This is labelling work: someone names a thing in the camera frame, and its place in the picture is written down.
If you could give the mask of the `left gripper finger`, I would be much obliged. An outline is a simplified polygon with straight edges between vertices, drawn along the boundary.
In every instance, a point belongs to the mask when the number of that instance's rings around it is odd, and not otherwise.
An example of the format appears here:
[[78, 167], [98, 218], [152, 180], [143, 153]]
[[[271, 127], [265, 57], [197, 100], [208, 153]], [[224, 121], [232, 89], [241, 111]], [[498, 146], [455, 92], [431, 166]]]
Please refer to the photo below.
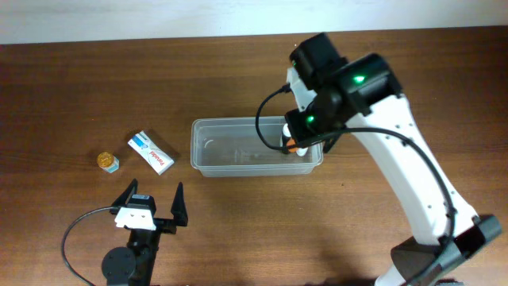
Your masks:
[[133, 179], [129, 186], [114, 200], [111, 204], [112, 207], [124, 207], [132, 195], [137, 193], [138, 181]]
[[188, 213], [184, 200], [183, 183], [179, 182], [176, 189], [175, 197], [171, 205], [171, 214], [173, 215], [173, 223], [176, 226], [188, 225]]

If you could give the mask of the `dark bottle white cap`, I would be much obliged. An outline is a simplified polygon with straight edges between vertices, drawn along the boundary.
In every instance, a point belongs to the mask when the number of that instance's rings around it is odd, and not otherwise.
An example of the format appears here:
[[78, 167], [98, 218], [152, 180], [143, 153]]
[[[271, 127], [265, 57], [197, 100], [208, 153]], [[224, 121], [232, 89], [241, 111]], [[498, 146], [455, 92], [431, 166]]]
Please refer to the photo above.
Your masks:
[[283, 129], [282, 129], [282, 132], [281, 132], [281, 137], [280, 137], [280, 146], [281, 147], [286, 147], [287, 146], [287, 142], [291, 139], [291, 133], [290, 133], [290, 130], [288, 128], [288, 124], [286, 123], [284, 126], [283, 126]]

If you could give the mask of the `orange tube white cap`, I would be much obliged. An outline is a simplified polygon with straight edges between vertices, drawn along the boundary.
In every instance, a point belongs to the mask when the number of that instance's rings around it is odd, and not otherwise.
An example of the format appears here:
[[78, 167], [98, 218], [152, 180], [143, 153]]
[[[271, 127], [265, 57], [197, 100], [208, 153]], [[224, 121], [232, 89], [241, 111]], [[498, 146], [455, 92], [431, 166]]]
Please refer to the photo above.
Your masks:
[[287, 151], [289, 153], [296, 153], [298, 148], [297, 147], [294, 147], [295, 145], [295, 141], [293, 138], [290, 138], [287, 143], [286, 143], [286, 147], [287, 147]]

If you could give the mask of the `white spray bottle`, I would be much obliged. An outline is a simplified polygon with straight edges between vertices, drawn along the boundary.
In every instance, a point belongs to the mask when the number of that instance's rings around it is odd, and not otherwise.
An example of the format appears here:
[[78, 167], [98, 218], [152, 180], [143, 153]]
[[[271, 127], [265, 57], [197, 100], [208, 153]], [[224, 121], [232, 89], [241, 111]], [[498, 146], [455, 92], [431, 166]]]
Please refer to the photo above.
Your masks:
[[298, 148], [296, 153], [300, 157], [304, 157], [308, 151], [308, 148]]

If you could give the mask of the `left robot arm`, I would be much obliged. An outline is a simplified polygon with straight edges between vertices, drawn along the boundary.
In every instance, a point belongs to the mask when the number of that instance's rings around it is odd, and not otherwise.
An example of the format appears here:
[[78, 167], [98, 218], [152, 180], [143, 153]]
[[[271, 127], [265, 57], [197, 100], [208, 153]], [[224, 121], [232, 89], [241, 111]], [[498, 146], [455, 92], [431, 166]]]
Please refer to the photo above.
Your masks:
[[138, 182], [129, 186], [111, 204], [116, 227], [130, 232], [125, 246], [110, 250], [102, 260], [102, 274], [108, 285], [151, 284], [160, 236], [175, 234], [188, 224], [183, 184], [179, 183], [171, 205], [171, 218], [157, 218], [156, 202], [137, 192]]

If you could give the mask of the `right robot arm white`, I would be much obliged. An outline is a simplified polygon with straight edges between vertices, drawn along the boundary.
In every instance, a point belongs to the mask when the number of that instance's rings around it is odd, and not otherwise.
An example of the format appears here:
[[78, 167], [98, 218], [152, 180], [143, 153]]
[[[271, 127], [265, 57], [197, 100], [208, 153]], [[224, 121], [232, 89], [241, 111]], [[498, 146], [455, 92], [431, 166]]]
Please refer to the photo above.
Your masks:
[[411, 237], [391, 250], [378, 285], [438, 285], [502, 231], [453, 187], [421, 135], [389, 64], [371, 53], [350, 61], [320, 33], [290, 55], [298, 104], [286, 115], [301, 147], [329, 147], [350, 133], [370, 153], [402, 205]]

